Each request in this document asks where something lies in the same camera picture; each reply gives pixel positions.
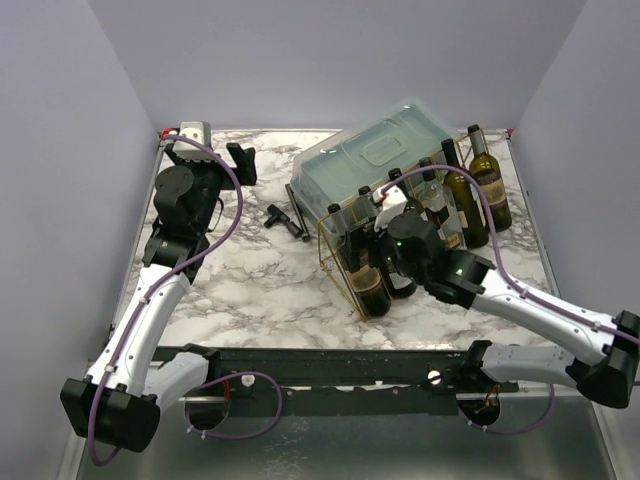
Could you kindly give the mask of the green wine bottle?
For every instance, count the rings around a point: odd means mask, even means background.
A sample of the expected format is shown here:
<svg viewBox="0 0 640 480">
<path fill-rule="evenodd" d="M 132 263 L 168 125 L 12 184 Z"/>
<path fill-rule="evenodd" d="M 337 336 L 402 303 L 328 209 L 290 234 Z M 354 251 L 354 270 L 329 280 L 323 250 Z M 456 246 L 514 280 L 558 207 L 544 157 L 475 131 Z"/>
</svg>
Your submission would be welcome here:
<svg viewBox="0 0 640 480">
<path fill-rule="evenodd" d="M 469 126 L 467 133 L 473 150 L 469 171 L 487 197 L 495 230 L 508 230 L 512 225 L 512 216 L 499 162 L 488 152 L 484 135 L 477 124 Z"/>
<path fill-rule="evenodd" d="M 358 189 L 358 194 L 363 215 L 373 221 L 378 215 L 378 209 L 373 202 L 371 188 L 368 185 L 361 186 Z M 406 299 L 412 296 L 417 290 L 417 284 L 400 275 L 387 257 L 382 254 L 379 254 L 378 257 L 383 262 L 379 266 L 379 270 L 390 297 L 392 299 Z"/>
<path fill-rule="evenodd" d="M 454 140 L 451 138 L 443 140 L 441 147 L 446 164 L 457 170 L 462 170 Z M 483 221 L 478 203 L 473 196 L 471 185 L 457 170 L 448 171 L 444 178 L 444 184 L 451 190 L 453 195 L 467 248 L 481 248 L 489 241 L 487 227 Z"/>
<path fill-rule="evenodd" d="M 388 171 L 388 177 L 390 181 L 396 180 L 398 178 L 400 178 L 402 176 L 402 171 L 400 168 L 393 168 L 391 170 Z M 414 211 L 416 212 L 418 215 L 423 216 L 425 214 L 425 210 L 424 207 L 422 206 L 422 204 L 416 199 L 414 198 L 408 188 L 407 188 L 407 184 L 405 180 L 401 180 L 398 181 L 395 186 L 397 188 L 399 188 L 402 193 L 404 194 L 407 203 L 405 206 L 405 210 L 406 211 Z"/>
<path fill-rule="evenodd" d="M 391 300 L 380 270 L 371 264 L 364 225 L 348 223 L 338 203 L 330 204 L 327 211 L 339 234 L 336 254 L 356 300 L 368 318 L 382 317 L 390 310 Z"/>
</svg>

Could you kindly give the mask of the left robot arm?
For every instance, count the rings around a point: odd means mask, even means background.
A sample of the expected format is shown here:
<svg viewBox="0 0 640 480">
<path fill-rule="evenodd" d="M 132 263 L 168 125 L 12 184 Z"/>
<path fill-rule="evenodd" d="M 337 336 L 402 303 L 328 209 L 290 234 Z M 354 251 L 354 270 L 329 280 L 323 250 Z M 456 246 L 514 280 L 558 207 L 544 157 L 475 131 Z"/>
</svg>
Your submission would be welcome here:
<svg viewBox="0 0 640 480">
<path fill-rule="evenodd" d="M 105 349 L 84 378 L 69 378 L 60 399 L 74 432 L 117 451 L 142 452 L 154 437 L 163 411 L 195 390 L 214 393 L 222 380 L 214 354 L 186 346 L 158 369 L 151 363 L 174 309 L 193 284 L 204 258 L 221 246 L 207 238 L 211 218 L 223 190 L 239 192 L 257 182 L 256 152 L 237 143 L 226 146 L 234 161 L 224 160 L 196 141 L 203 154 L 195 160 L 180 152 L 185 139 L 172 135 L 163 154 L 173 162 L 154 183 L 157 217 L 145 245 L 135 292 Z"/>
</svg>

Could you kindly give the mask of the clear square glass bottle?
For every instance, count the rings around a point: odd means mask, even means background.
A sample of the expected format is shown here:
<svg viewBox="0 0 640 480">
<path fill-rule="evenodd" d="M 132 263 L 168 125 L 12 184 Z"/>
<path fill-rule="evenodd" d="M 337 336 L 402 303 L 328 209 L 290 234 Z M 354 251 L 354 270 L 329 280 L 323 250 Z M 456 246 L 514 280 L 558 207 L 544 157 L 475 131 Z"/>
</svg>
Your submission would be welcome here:
<svg viewBox="0 0 640 480">
<path fill-rule="evenodd" d="M 466 247 L 459 216 L 445 188 L 437 178 L 434 170 L 421 173 L 423 184 L 419 192 L 419 201 L 425 209 L 427 217 L 436 225 L 440 238 L 448 249 Z"/>
</svg>

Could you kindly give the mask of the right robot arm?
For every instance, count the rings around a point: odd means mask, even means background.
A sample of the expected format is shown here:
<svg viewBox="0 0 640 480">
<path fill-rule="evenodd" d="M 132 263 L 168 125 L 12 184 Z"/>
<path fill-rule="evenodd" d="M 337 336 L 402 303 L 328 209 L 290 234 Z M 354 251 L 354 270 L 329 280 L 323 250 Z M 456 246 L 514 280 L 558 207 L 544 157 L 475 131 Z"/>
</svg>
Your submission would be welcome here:
<svg viewBox="0 0 640 480">
<path fill-rule="evenodd" d="M 538 290 L 466 250 L 450 250 L 433 224 L 414 211 L 375 228 L 395 268 L 446 304 L 494 315 L 548 340 L 548 346 L 487 343 L 464 362 L 469 390 L 532 381 L 576 389 L 600 405 L 628 407 L 639 367 L 639 317 L 591 311 Z"/>
</svg>

